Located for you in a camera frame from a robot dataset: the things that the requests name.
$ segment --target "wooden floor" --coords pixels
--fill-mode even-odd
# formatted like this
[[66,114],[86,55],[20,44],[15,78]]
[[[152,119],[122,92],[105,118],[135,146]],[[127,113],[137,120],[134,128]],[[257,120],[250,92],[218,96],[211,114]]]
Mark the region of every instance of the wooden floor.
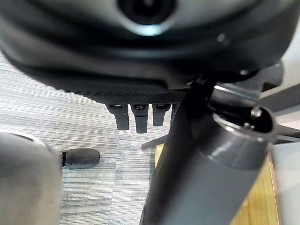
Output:
[[[156,147],[155,166],[163,149]],[[256,183],[231,225],[279,225],[272,163],[266,160]]]

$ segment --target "metal bracket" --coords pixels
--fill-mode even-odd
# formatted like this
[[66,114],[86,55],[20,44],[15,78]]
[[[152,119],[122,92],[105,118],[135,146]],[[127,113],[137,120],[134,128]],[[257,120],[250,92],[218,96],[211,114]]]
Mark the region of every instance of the metal bracket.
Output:
[[283,65],[279,62],[268,68],[259,70],[254,76],[239,82],[218,82],[210,98],[210,104],[221,111],[241,114],[256,107],[262,91],[277,87],[283,79]]

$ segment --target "gray carpet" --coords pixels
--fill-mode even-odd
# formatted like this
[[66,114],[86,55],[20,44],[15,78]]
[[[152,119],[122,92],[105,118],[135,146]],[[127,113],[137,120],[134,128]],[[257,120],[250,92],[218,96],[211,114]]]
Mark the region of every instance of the gray carpet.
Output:
[[105,105],[36,82],[0,54],[0,126],[42,138],[57,150],[92,147],[100,152],[97,166],[63,171],[62,225],[139,223],[154,168],[154,150],[142,143],[167,134],[163,127],[137,134],[133,114],[130,130],[118,131]]

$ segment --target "person's leg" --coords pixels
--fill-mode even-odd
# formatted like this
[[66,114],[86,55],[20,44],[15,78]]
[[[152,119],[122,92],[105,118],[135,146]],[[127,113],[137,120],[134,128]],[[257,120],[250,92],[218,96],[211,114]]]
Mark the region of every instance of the person's leg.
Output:
[[61,156],[41,140],[0,132],[0,225],[57,225]]

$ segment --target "black plastic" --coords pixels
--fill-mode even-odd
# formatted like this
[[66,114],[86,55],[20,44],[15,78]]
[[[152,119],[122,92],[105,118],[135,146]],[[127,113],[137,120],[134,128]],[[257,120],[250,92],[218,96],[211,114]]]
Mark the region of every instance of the black plastic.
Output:
[[118,130],[129,130],[128,106],[106,105],[106,107],[115,116]]
[[158,127],[164,124],[165,113],[170,109],[171,104],[153,104],[153,126]]
[[[205,93],[188,94],[177,112],[140,225],[230,224],[260,172],[275,141],[273,125],[266,134],[219,122]],[[196,96],[202,98],[195,106]]]
[[148,108],[149,105],[145,104],[131,105],[131,110],[135,115],[135,126],[138,134],[144,134],[147,132]]
[[120,10],[133,22],[142,25],[165,21],[176,7],[176,0],[118,0]]

